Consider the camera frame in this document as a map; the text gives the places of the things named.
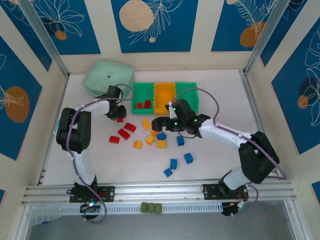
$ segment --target enclosure wall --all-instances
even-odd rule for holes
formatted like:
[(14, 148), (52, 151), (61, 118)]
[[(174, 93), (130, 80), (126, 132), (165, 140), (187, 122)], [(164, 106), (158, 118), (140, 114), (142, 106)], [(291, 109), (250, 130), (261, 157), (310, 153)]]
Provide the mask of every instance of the enclosure wall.
[[(35, 0), (31, 4), (68, 71), (76, 73), (87, 72), (98, 59), (135, 70), (243, 68), (273, 2)], [(16, 9), (7, 14), (19, 18)]]
[(0, 7), (0, 239), (18, 221), (26, 186), (34, 185), (66, 80), (48, 69)]
[(320, 205), (312, 183), (320, 181), (320, 1), (304, 2), (296, 18), (292, 11), (281, 18), (248, 78), (265, 131), (318, 239)]

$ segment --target orange circle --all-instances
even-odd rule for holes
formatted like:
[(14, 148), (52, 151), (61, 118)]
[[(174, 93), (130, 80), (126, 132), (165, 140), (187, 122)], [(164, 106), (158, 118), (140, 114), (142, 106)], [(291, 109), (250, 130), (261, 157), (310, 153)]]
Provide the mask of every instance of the orange circle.
[(298, 98), (298, 107), (302, 110), (308, 107), (308, 98), (305, 95), (301, 95)]
[(260, 21), (248, 26), (240, 36), (240, 44), (247, 48), (254, 47), (265, 25), (264, 21)]
[(131, 32), (146, 30), (154, 22), (151, 8), (141, 0), (127, 1), (119, 11), (119, 18), (123, 27)]
[(57, 39), (59, 39), (60, 41), (64, 41), (64, 40), (67, 39), (67, 34), (66, 34), (65, 32), (63, 32), (63, 31), (60, 31), (60, 30), (56, 31), (56, 32), (54, 33), (54, 35), (55, 35), (55, 37), (56, 37)]
[(19, 86), (9, 87), (4, 96), (7, 116), (16, 123), (23, 123), (28, 116), (30, 101), (27, 92)]

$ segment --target white table surface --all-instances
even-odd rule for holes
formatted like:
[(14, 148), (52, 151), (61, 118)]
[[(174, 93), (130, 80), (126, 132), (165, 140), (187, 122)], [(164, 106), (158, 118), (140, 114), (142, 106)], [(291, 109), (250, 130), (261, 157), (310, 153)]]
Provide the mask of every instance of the white table surface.
[[(251, 112), (238, 70), (171, 70), (137, 71), (136, 82), (196, 82), (199, 88), (212, 93), (220, 105), (217, 122), (239, 131), (255, 133), (257, 127)], [(62, 108), (86, 104), (94, 98), (83, 86), (85, 75), (71, 75), (68, 81)], [(215, 114), (214, 101), (205, 93), (198, 92), (199, 114), (211, 117)], [(133, 115), (131, 103), (124, 104), (127, 117), (116, 122), (99, 116), (91, 122), (91, 143), (88, 148), (93, 170), (98, 183), (134, 183), (156, 181), (185, 181), (219, 179), (228, 171), (239, 167), (240, 160), (234, 151), (218, 142), (207, 139), (184, 139), (185, 145), (178, 146), (178, 133), (166, 132), (166, 149), (158, 149), (156, 142), (149, 146), (141, 120), (151, 121), (160, 115)], [(126, 141), (120, 137), (119, 144), (109, 143), (110, 136), (118, 136), (125, 123), (137, 129)], [(133, 148), (134, 141), (142, 141), (142, 149)], [(183, 155), (191, 153), (194, 161), (186, 164)], [(177, 169), (167, 178), (164, 170), (169, 168), (170, 159), (178, 159)], [(65, 151), (53, 141), (46, 165), (43, 185), (67, 185), (75, 181), (71, 160)]]

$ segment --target green tray compartment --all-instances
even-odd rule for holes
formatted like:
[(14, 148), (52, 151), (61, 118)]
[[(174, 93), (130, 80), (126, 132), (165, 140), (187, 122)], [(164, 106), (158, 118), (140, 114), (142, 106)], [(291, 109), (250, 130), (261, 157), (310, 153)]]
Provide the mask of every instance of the green tray compartment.
[[(131, 101), (132, 114), (153, 114), (154, 113), (154, 83), (135, 82), (133, 84), (134, 98)], [(145, 105), (145, 100), (151, 101), (151, 108), (137, 108), (137, 103)]]

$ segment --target blue block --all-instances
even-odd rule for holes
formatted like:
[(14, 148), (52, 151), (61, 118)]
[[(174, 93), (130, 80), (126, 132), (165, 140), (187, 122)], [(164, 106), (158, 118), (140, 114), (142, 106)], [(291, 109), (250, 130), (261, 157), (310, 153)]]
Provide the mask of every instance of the blue block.
[(170, 169), (177, 169), (178, 160), (177, 159), (171, 159), (170, 160)]
[(164, 174), (166, 175), (167, 178), (170, 177), (170, 176), (172, 175), (172, 173), (173, 173), (173, 172), (170, 170), (170, 168), (167, 168), (167, 169), (164, 170), (163, 172), (164, 172)]
[(194, 161), (194, 158), (192, 157), (191, 153), (187, 153), (183, 157), (187, 164), (190, 164)]
[(185, 140), (183, 136), (177, 136), (176, 137), (176, 142), (178, 143), (178, 146), (183, 146), (185, 145)]
[(167, 135), (164, 132), (159, 133), (157, 136), (158, 140), (166, 140)]

